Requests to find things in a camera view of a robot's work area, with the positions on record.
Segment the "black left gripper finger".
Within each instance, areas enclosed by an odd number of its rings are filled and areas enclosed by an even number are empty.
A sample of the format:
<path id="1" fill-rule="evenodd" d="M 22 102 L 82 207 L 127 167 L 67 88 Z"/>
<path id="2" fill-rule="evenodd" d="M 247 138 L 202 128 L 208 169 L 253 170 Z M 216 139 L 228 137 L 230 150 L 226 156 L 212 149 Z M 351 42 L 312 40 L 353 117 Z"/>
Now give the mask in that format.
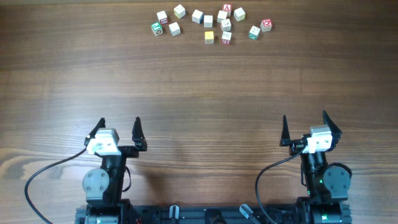
<path id="1" fill-rule="evenodd" d="M 101 119 L 98 121 L 97 125 L 96 125 L 96 126 L 92 129 L 92 131 L 86 136 L 84 145 L 87 146 L 87 145 L 89 144 L 90 140 L 95 138 L 95 134 L 97 133 L 97 131 L 98 131 L 100 128 L 105 128 L 105 127 L 106 127 L 106 125 L 105 125 L 105 118 L 101 118 Z"/>
<path id="2" fill-rule="evenodd" d="M 132 141 L 134 142 L 135 147 L 138 148 L 139 151 L 147 150 L 147 141 L 145 139 L 142 130 L 140 117 L 136 117 L 136 120 L 132 128 Z"/>

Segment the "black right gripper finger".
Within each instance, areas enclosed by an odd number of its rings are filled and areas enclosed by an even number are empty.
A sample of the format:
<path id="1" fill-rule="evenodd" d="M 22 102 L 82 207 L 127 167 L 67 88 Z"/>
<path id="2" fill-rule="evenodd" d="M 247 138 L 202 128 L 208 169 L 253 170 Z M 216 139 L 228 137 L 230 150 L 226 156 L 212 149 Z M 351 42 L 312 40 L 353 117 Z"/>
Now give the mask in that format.
<path id="1" fill-rule="evenodd" d="M 291 144 L 291 138 L 290 138 L 290 133 L 289 133 L 289 126 L 287 123 L 287 118 L 286 115 L 283 115 L 283 120 L 282 120 L 282 133 L 280 137 L 280 147 L 285 147 L 289 146 Z"/>
<path id="2" fill-rule="evenodd" d="M 332 139 L 333 142 L 335 144 L 338 143 L 338 141 L 341 139 L 341 135 L 343 134 L 343 132 L 341 131 L 341 129 L 330 119 L 329 115 L 327 114 L 327 112 L 325 110 L 323 110 L 322 112 L 322 116 L 323 116 L 323 122 L 324 124 L 328 125 L 328 127 L 331 130 L 331 135 L 332 135 Z"/>

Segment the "white green wooden block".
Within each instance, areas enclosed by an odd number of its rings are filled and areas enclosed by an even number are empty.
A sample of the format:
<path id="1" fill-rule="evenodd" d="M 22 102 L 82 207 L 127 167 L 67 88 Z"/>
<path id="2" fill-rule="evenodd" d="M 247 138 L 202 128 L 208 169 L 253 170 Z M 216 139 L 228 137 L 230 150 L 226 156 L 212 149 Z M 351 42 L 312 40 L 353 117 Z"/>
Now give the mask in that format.
<path id="1" fill-rule="evenodd" d="M 169 24 L 169 31 L 172 36 L 179 35 L 181 33 L 179 24 L 177 22 Z"/>

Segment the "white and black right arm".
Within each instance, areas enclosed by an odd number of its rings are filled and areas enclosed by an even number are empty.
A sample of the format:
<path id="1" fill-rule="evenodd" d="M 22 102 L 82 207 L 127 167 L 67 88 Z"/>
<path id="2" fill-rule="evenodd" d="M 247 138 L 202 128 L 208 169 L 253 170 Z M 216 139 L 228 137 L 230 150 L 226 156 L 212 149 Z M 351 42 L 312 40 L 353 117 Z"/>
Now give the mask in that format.
<path id="1" fill-rule="evenodd" d="M 289 147 L 291 156 L 300 156 L 301 184 L 308 195 L 293 204 L 278 205 L 277 223 L 351 223 L 348 199 L 351 169 L 338 162 L 328 163 L 326 153 L 334 150 L 343 132 L 322 113 L 323 124 L 310 127 L 308 134 L 291 139 L 287 118 L 283 117 L 281 146 Z"/>

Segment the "green letter wooden block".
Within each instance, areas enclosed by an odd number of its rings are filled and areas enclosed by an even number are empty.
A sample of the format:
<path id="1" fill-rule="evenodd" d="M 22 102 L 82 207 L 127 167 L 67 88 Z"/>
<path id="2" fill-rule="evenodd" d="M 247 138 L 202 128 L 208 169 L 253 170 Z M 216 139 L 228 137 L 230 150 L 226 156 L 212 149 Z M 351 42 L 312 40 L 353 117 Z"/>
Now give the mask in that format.
<path id="1" fill-rule="evenodd" d="M 163 33 L 163 28 L 160 22 L 155 22 L 151 25 L 151 29 L 155 36 L 158 36 Z"/>

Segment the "green sided wooden block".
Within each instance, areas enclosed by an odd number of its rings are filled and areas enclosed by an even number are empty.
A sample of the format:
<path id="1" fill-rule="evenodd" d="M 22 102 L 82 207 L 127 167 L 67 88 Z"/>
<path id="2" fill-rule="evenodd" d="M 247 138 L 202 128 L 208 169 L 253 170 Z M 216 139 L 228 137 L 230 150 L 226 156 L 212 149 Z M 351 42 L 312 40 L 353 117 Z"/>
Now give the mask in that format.
<path id="1" fill-rule="evenodd" d="M 249 38 L 256 40 L 259 36 L 261 32 L 261 29 L 256 27 L 256 26 L 252 26 L 251 29 L 249 30 Z"/>

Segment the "red letter O block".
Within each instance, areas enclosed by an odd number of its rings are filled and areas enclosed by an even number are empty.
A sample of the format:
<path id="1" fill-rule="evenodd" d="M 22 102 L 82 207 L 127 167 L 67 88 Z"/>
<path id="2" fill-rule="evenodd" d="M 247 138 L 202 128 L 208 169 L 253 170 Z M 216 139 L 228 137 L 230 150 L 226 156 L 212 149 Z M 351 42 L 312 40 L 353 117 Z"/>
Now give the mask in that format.
<path id="1" fill-rule="evenodd" d="M 263 19 L 261 21 L 261 31 L 268 32 L 272 29 L 273 23 L 271 19 Z"/>

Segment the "red bottomed wooden block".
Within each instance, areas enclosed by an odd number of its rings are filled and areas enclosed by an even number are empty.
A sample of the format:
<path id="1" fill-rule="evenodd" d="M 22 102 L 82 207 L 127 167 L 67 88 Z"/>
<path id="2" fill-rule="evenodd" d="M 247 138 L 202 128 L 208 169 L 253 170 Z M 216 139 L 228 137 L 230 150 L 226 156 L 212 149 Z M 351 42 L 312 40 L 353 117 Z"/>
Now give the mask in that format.
<path id="1" fill-rule="evenodd" d="M 231 44 L 231 36 L 232 36 L 231 32 L 224 31 L 222 34 L 222 38 L 221 38 L 222 44 L 230 45 Z"/>

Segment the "red sided wooden block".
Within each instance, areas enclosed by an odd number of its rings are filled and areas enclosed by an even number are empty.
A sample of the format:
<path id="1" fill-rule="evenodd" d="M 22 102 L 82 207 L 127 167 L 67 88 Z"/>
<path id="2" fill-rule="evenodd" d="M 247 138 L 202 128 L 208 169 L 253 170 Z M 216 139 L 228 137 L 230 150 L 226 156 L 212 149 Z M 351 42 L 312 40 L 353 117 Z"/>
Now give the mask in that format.
<path id="1" fill-rule="evenodd" d="M 168 16 L 165 11 L 159 11 L 157 13 L 157 20 L 159 21 L 160 24 L 166 24 L 168 23 Z"/>

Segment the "yellow edged wooden block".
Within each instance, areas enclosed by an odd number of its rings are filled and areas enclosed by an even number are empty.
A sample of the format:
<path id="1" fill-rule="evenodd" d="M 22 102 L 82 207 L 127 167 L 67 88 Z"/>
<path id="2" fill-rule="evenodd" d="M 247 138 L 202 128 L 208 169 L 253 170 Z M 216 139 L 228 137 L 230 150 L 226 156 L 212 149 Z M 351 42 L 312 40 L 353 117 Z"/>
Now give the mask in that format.
<path id="1" fill-rule="evenodd" d="M 179 4 L 178 6 L 174 7 L 174 14 L 178 19 L 181 19 L 186 15 L 186 10 L 181 4 Z"/>

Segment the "plain wooden block right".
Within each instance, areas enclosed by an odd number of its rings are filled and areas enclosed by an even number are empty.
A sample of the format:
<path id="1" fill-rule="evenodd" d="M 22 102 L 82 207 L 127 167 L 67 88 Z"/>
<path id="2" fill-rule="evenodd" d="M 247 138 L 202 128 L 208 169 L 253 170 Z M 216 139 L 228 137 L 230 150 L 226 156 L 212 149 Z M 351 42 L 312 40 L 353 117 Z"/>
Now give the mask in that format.
<path id="1" fill-rule="evenodd" d="M 245 19 L 246 13 L 242 7 L 237 8 L 234 10 L 234 18 L 236 19 L 237 22 L 242 21 Z"/>

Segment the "plain picture wooden block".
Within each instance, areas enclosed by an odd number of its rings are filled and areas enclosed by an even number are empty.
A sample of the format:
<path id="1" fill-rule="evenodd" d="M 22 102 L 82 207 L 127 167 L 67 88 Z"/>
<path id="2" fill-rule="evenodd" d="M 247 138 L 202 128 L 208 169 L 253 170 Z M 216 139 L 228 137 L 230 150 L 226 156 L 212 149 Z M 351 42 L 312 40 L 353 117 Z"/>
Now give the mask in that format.
<path id="1" fill-rule="evenodd" d="M 203 26 L 204 26 L 204 28 L 212 28 L 213 27 L 213 16 L 212 15 L 204 15 Z"/>

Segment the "plain wooden block centre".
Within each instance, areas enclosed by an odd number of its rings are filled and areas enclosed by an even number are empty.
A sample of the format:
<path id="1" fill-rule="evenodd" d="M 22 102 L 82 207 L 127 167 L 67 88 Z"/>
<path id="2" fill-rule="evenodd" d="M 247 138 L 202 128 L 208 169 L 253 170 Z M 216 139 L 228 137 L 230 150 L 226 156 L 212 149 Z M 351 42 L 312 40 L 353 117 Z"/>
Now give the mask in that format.
<path id="1" fill-rule="evenodd" d="M 220 23 L 222 20 L 227 19 L 228 13 L 226 11 L 219 11 L 217 15 L 217 22 Z"/>

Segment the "red letter A block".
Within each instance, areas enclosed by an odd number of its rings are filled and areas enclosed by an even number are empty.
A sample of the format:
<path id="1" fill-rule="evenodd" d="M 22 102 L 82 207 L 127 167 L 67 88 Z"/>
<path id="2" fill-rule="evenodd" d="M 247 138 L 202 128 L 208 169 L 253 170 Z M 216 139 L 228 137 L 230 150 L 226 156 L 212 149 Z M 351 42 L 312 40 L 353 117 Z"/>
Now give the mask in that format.
<path id="1" fill-rule="evenodd" d="M 232 5 L 231 4 L 223 4 L 222 11 L 227 12 L 228 17 L 231 15 Z"/>

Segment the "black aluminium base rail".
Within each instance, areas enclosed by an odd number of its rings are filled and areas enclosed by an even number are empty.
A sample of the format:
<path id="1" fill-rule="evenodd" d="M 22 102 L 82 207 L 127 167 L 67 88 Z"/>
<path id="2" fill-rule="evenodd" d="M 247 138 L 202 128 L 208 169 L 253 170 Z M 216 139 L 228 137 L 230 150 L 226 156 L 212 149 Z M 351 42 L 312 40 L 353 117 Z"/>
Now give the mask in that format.
<path id="1" fill-rule="evenodd" d="M 75 223 L 352 223 L 349 205 L 278 204 L 259 207 L 132 207 L 126 219 L 116 212 L 92 212 L 78 208 Z"/>

